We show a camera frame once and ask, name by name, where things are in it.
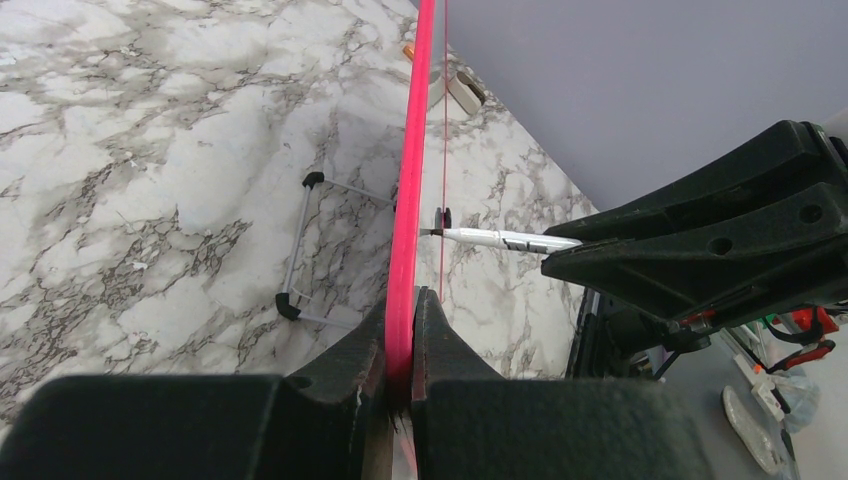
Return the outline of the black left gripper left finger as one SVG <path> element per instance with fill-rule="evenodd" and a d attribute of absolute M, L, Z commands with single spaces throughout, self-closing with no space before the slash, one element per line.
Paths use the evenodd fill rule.
<path fill-rule="evenodd" d="M 288 376 L 79 375 L 27 401 L 5 479 L 387 479 L 383 304 Z"/>

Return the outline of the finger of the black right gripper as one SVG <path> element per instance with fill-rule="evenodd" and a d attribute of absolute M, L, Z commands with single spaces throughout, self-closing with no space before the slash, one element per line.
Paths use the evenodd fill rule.
<path fill-rule="evenodd" d="M 847 136 L 781 120 L 660 189 L 545 233 L 582 242 L 656 238 L 753 212 L 818 183 L 847 185 Z"/>
<path fill-rule="evenodd" d="M 556 253 L 545 276 L 658 321 L 718 321 L 847 297 L 847 194 L 824 183 L 714 225 Z"/>

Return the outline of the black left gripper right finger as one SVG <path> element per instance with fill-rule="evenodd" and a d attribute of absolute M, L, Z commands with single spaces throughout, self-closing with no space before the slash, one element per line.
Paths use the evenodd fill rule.
<path fill-rule="evenodd" d="M 415 307 L 411 420 L 422 479 L 709 479 L 694 422 L 640 380 L 507 379 L 452 329 L 437 293 Z"/>

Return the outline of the pink framed whiteboard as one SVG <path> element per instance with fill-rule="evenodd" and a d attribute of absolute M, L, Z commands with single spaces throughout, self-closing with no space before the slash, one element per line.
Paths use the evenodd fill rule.
<path fill-rule="evenodd" d="M 447 10 L 445 1 L 422 1 L 418 7 L 385 307 L 390 418 L 400 434 L 400 451 L 415 479 L 420 475 L 410 402 L 415 305 L 420 291 L 415 286 L 417 244 L 431 78 L 441 73 L 446 63 Z"/>

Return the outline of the white brown whiteboard marker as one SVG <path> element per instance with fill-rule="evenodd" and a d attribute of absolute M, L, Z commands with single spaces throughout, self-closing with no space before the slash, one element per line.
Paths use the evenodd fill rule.
<path fill-rule="evenodd" d="M 517 252 L 551 255 L 582 245 L 580 240 L 505 230 L 475 228 L 422 229 L 422 236 L 439 236 L 458 243 Z"/>

